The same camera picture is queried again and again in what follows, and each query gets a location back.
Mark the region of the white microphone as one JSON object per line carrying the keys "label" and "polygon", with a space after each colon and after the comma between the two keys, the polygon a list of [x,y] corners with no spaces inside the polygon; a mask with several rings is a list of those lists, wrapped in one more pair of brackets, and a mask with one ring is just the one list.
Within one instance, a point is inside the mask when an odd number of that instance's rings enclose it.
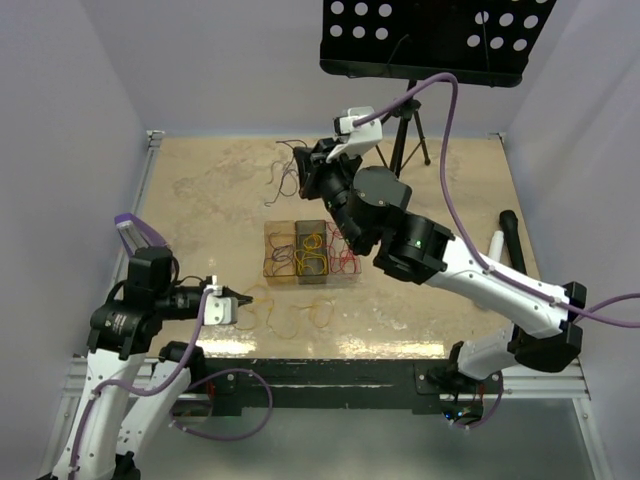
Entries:
{"label": "white microphone", "polygon": [[496,230],[492,235],[487,256],[493,261],[501,262],[504,243],[504,232]]}

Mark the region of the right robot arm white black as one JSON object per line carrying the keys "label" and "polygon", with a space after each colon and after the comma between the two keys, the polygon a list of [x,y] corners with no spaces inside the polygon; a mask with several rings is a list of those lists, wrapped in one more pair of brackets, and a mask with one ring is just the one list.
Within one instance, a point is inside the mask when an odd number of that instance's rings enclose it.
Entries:
{"label": "right robot arm white black", "polygon": [[559,373],[582,349],[582,329],[572,307],[581,308],[586,289],[577,282],[540,282],[484,255],[474,256],[450,229],[408,211],[411,188],[383,166],[363,167],[360,157],[328,156],[337,141],[293,150],[299,195],[323,201],[351,252],[372,255],[386,275],[440,288],[498,313],[511,327],[475,341],[456,343],[446,366],[428,381],[455,395],[469,393],[494,373],[522,365]]}

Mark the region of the orange transparent bin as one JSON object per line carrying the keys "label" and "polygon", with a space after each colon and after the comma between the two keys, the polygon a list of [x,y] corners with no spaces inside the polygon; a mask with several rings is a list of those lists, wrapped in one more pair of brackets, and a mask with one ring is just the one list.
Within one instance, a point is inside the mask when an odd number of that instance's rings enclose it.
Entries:
{"label": "orange transparent bin", "polygon": [[270,287],[296,283],[294,251],[296,247],[293,221],[266,221],[263,227],[263,278]]}

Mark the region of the black microphone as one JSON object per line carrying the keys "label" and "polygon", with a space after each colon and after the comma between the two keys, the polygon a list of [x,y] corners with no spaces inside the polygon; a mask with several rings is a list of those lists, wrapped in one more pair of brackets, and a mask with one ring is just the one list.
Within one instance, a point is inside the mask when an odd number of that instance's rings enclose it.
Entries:
{"label": "black microphone", "polygon": [[504,235],[512,268],[524,275],[527,274],[521,240],[519,236],[519,221],[513,210],[504,210],[499,214],[499,226]]}

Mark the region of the yellow red cable ball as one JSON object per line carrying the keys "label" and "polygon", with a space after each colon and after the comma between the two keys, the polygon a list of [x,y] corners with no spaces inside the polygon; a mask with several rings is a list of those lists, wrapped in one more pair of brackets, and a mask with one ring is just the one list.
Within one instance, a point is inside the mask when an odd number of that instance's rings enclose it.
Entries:
{"label": "yellow red cable ball", "polygon": [[241,320],[236,331],[256,333],[264,327],[279,340],[296,339],[304,325],[314,330],[326,330],[336,316],[336,300],[315,296],[310,301],[289,303],[278,301],[265,285],[253,285],[243,292],[252,302],[241,308]]}

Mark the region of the purple metronome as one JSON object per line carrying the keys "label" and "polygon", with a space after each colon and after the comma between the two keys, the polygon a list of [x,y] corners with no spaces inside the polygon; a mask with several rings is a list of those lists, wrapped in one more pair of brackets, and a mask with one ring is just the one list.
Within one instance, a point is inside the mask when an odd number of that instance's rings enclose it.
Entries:
{"label": "purple metronome", "polygon": [[116,215],[114,224],[128,257],[140,248],[168,245],[159,232],[132,213]]}

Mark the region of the clear transparent bin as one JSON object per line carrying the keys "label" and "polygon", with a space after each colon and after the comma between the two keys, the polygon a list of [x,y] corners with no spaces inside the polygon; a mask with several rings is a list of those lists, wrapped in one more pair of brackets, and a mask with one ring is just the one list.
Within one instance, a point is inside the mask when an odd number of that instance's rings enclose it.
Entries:
{"label": "clear transparent bin", "polygon": [[342,234],[333,222],[326,224],[327,283],[331,286],[356,284],[362,273],[361,262],[354,255]]}

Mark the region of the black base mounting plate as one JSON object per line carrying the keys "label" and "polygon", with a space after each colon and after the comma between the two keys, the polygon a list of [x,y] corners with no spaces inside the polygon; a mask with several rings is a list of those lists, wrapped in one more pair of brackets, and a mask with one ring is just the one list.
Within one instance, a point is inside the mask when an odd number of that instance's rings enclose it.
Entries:
{"label": "black base mounting plate", "polygon": [[206,358],[190,367],[192,379],[220,373],[197,393],[213,394],[215,416],[238,416],[246,408],[267,405],[269,385],[277,409],[405,410],[438,415],[449,392],[431,382],[445,367],[438,359],[252,359]]}

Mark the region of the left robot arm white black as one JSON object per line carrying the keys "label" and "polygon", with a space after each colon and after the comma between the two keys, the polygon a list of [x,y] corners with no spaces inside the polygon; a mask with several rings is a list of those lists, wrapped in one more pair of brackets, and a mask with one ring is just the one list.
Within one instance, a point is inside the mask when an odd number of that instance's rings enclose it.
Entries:
{"label": "left robot arm white black", "polygon": [[[178,274],[168,247],[140,248],[128,260],[126,278],[92,314],[81,398],[48,478],[140,478],[138,464],[171,407],[184,391],[205,385],[200,330],[236,323],[239,308],[253,299],[215,277],[186,286]],[[147,386],[137,387],[152,340],[167,320],[194,320],[195,331],[188,343],[169,343]]]}

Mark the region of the black music stand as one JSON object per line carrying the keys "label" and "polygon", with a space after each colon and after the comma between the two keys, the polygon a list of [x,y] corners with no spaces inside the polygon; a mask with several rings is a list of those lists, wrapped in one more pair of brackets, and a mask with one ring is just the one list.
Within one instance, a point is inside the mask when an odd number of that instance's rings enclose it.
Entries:
{"label": "black music stand", "polygon": [[554,0],[325,1],[321,69],[414,87],[450,72],[466,85],[514,88]]}

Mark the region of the grey transparent bin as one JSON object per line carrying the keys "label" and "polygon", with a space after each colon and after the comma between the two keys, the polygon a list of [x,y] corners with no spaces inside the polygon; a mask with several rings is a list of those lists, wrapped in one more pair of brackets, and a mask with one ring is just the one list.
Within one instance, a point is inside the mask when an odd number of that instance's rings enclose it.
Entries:
{"label": "grey transparent bin", "polygon": [[294,259],[299,285],[322,285],[327,281],[325,220],[297,220]]}

